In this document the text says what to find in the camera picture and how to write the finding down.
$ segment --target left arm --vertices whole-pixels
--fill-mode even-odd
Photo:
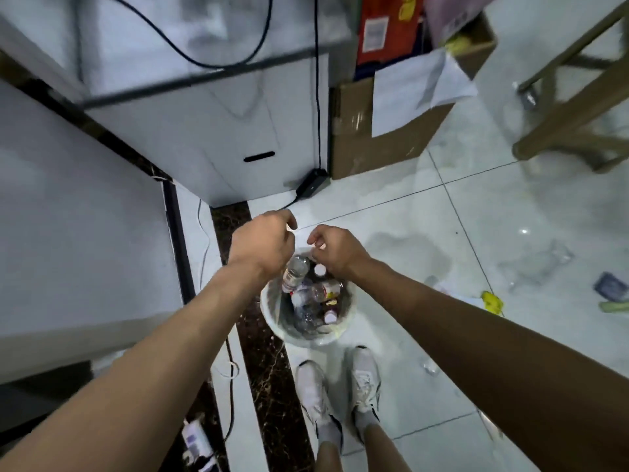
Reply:
[[[151,336],[85,386],[2,461],[0,472],[157,470],[238,316],[295,250],[287,211],[236,230],[228,265]]]

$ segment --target hand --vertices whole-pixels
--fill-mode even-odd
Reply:
[[[295,236],[286,229],[297,228],[290,210],[271,210],[245,223],[232,235],[228,264],[254,264],[262,269],[265,283],[279,276],[295,253]]]
[[[340,279],[352,279],[352,268],[371,257],[365,247],[349,230],[329,225],[318,225],[308,237],[313,245],[312,258]]]

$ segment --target white sneaker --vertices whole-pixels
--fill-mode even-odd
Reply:
[[[325,375],[314,361],[306,360],[297,366],[295,388],[301,406],[313,425],[329,422],[332,406],[328,399]]]
[[[373,412],[378,417],[380,372],[373,354],[366,346],[352,351],[352,413]]]

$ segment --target trash can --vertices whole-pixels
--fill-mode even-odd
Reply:
[[[309,248],[297,248],[295,254],[311,259]],[[290,295],[282,292],[281,276],[272,279],[263,288],[260,294],[260,309],[271,331],[280,339],[295,346],[314,348],[336,341],[346,331],[355,315],[354,292],[355,285],[343,281],[343,291],[338,297],[338,322],[329,325],[329,332],[311,338],[305,337],[293,325],[293,304]]]

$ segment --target right arm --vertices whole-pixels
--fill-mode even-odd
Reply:
[[[624,376],[395,272],[347,230],[319,225],[308,243],[316,261],[380,303],[540,469],[629,469]]]

